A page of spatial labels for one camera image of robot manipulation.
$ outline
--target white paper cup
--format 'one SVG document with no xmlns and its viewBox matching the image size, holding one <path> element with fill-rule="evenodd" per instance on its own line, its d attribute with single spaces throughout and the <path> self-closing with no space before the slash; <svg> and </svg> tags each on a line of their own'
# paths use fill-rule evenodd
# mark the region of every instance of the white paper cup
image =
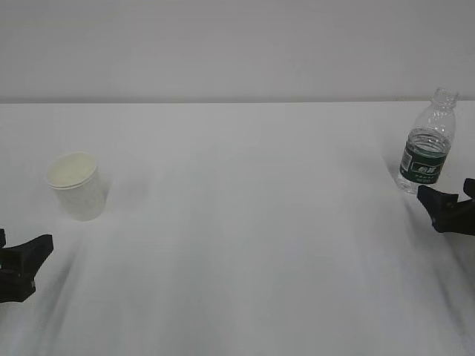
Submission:
<svg viewBox="0 0 475 356">
<path fill-rule="evenodd" d="M 47 170 L 48 185 L 61 206 L 79 221 L 98 217 L 105 207 L 95 159 L 85 152 L 61 156 Z"/>
</svg>

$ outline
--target white wall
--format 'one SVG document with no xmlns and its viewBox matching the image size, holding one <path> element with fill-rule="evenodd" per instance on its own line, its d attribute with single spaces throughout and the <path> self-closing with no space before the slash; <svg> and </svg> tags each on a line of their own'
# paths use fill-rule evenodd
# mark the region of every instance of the white wall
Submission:
<svg viewBox="0 0 475 356">
<path fill-rule="evenodd" d="M 0 0 L 0 102 L 475 97 L 474 0 Z"/>
</svg>

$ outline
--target plastic water bottle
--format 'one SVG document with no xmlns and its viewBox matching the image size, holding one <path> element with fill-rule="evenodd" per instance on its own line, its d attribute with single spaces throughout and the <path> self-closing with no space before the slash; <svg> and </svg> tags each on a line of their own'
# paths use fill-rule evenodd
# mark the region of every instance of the plastic water bottle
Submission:
<svg viewBox="0 0 475 356">
<path fill-rule="evenodd" d="M 438 88 L 432 103 L 416 119 L 406 141 L 396 184 L 415 194 L 423 185 L 437 182 L 455 135 L 458 93 Z"/>
</svg>

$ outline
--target green bottle label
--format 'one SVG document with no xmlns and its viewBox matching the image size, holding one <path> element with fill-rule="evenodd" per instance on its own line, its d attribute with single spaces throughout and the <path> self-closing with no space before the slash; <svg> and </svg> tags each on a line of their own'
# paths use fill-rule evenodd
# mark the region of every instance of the green bottle label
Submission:
<svg viewBox="0 0 475 356">
<path fill-rule="evenodd" d="M 427 157 L 411 150 L 407 143 L 402 155 L 399 172 L 411 182 L 434 184 L 437 182 L 447 154 L 440 157 Z"/>
</svg>

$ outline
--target white tabletop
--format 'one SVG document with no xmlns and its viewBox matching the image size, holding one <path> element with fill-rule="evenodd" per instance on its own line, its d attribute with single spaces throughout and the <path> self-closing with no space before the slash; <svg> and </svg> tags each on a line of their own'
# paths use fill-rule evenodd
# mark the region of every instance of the white tabletop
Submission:
<svg viewBox="0 0 475 356">
<path fill-rule="evenodd" d="M 472 355 L 450 235 L 394 184 L 425 102 L 0 105 L 0 226 L 51 233 L 1 356 Z M 475 177 L 475 102 L 439 183 Z M 103 215 L 76 222 L 48 164 L 93 154 Z"/>
</svg>

